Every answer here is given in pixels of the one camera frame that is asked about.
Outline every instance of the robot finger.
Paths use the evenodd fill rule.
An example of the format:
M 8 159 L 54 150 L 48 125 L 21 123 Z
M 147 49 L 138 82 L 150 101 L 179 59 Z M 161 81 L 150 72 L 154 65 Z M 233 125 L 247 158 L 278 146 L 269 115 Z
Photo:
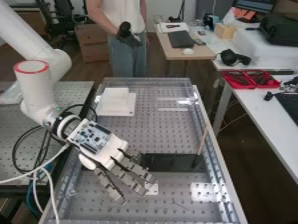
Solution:
M 128 155 L 121 149 L 118 149 L 122 154 L 124 158 L 120 161 L 120 164 L 133 173 L 135 173 L 149 184 L 155 183 L 155 177 L 143 169 L 132 159 L 132 156 Z
M 118 162 L 116 162 L 113 168 L 110 169 L 110 172 L 129 186 L 129 188 L 133 191 L 135 191 L 137 194 L 139 194 L 141 196 L 145 195 L 146 189 L 137 182 L 137 180 L 128 174 L 128 172 L 125 171 L 125 168 L 121 167 L 121 165 L 118 164 Z
M 98 177 L 100 184 L 108 191 L 110 198 L 116 201 L 116 203 L 118 205 L 124 205 L 126 202 L 124 195 L 122 195 L 121 191 L 117 189 L 117 187 L 114 186 L 113 181 L 110 180 L 109 176 L 106 175 L 104 168 L 97 167 L 94 169 L 94 174 Z

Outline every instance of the red tray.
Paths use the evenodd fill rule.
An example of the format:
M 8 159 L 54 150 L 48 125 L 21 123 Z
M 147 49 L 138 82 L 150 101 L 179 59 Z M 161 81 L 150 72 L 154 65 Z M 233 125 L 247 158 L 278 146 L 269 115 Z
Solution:
M 222 71 L 221 75 L 234 89 L 255 88 L 255 82 L 249 78 L 245 72 L 238 70 Z
M 261 70 L 246 70 L 243 71 L 249 79 L 255 84 L 257 88 L 271 89 L 279 88 L 281 83 L 273 78 L 273 76 Z

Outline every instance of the white shirt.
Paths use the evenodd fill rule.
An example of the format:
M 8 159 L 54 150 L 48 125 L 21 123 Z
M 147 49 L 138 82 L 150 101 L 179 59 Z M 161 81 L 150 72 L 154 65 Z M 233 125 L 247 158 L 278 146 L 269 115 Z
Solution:
M 143 32 L 139 0 L 102 0 L 101 10 L 117 28 L 124 21 L 128 21 L 133 33 Z

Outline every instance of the computer monitor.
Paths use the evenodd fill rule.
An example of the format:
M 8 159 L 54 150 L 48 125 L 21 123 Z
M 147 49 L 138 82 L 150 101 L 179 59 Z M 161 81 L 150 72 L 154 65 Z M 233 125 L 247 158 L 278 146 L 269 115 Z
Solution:
M 241 9 L 249 9 L 259 13 L 269 13 L 273 11 L 277 0 L 235 0 L 234 6 Z

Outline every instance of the person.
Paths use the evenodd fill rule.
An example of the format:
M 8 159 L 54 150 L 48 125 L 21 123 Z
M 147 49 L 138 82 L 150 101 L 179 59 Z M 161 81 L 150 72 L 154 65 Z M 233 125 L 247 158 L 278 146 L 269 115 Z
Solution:
M 86 0 L 88 16 L 108 33 L 109 58 L 116 77 L 146 75 L 146 0 Z M 141 46 L 132 47 L 117 38 L 118 28 L 130 23 Z

